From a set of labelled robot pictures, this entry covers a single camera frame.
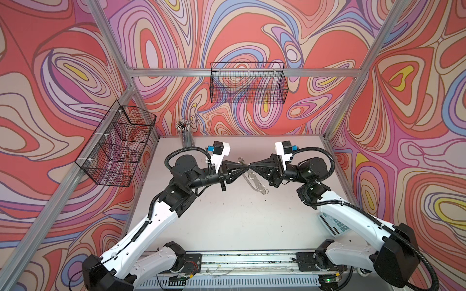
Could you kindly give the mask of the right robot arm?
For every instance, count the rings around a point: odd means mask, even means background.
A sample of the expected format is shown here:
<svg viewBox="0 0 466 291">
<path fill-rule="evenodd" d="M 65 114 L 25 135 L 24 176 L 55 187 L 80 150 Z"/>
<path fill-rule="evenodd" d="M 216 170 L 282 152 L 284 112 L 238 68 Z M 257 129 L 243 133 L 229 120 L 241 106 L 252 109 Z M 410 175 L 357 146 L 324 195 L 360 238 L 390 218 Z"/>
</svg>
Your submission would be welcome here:
<svg viewBox="0 0 466 291">
<path fill-rule="evenodd" d="M 418 265 L 423 264 L 431 278 L 430 291 L 440 288 L 434 267 L 421 253 L 414 230 L 401 223 L 398 226 L 376 218 L 348 202 L 324 184 L 336 168 L 332 155 L 319 147 L 277 147 L 269 158 L 253 162 L 250 169 L 279 187 L 284 181 L 300 183 L 296 190 L 301 202 L 330 215 L 349 230 L 362 237 L 366 245 L 356 246 L 326 240 L 315 251 L 312 262 L 320 269 L 346 265 L 376 272 L 386 283 L 398 287 L 420 288 L 409 282 Z"/>
</svg>

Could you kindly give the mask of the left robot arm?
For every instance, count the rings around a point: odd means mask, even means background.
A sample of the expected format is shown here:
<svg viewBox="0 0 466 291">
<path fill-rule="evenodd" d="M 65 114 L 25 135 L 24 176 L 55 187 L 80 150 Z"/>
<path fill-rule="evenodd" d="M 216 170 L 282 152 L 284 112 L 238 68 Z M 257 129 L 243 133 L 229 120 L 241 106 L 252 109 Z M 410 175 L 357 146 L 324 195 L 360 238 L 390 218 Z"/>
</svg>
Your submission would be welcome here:
<svg viewBox="0 0 466 291">
<path fill-rule="evenodd" d="M 216 146 L 178 149 L 165 158 L 172 174 L 167 187 L 150 202 L 147 215 L 114 247 L 100 256 L 90 255 L 82 263 L 84 286 L 89 291 L 133 291 L 161 272 L 183 267 L 185 250 L 175 242 L 158 252 L 142 254 L 158 236 L 177 221 L 193 202 L 212 185 L 222 190 L 249 171 L 249 166 L 223 157 L 227 148 Z"/>
</svg>

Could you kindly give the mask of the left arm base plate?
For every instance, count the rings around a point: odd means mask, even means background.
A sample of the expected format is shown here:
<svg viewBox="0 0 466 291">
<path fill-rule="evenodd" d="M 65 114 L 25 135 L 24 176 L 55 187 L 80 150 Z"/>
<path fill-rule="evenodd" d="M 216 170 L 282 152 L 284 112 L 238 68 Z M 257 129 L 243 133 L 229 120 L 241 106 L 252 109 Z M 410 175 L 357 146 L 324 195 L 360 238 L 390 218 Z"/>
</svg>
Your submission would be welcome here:
<svg viewBox="0 0 466 291">
<path fill-rule="evenodd" d="M 174 266 L 169 269 L 162 271 L 162 274 L 188 274 L 195 275 L 200 273 L 202 263 L 201 253 L 187 253 L 177 258 Z"/>
</svg>

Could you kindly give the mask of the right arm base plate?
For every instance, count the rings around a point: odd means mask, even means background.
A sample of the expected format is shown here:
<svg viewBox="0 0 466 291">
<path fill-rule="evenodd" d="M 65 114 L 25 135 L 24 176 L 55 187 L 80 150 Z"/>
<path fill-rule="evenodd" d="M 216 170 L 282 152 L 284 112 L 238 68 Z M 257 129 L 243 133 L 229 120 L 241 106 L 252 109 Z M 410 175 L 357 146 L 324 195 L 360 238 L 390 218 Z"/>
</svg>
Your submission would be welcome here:
<svg viewBox="0 0 466 291">
<path fill-rule="evenodd" d="M 315 252 L 298 252 L 292 261 L 297 263 L 300 272 L 344 272 L 346 265 L 333 264 L 325 254 Z"/>
</svg>

